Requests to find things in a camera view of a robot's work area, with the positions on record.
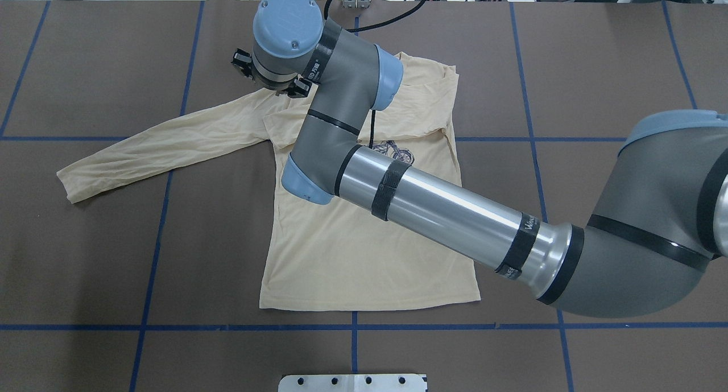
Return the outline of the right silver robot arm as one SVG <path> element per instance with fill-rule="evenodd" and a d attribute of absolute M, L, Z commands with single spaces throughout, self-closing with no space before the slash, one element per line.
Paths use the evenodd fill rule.
<path fill-rule="evenodd" d="M 669 110 L 630 133 L 585 227 L 552 226 L 357 143 L 393 101 L 403 64 L 325 19 L 314 0 L 262 0 L 251 73 L 263 86 L 317 84 L 282 184 L 334 196 L 526 284 L 538 301 L 621 319 L 673 306 L 726 256 L 726 115 Z"/>

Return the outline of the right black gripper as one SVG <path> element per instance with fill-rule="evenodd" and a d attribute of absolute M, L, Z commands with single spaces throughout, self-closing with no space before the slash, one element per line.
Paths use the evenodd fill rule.
<path fill-rule="evenodd" d="M 288 97 L 308 97 L 313 87 L 313 83 L 309 79 L 303 78 L 298 73 L 280 75 L 252 68 L 251 75 L 253 81 L 266 89 Z"/>

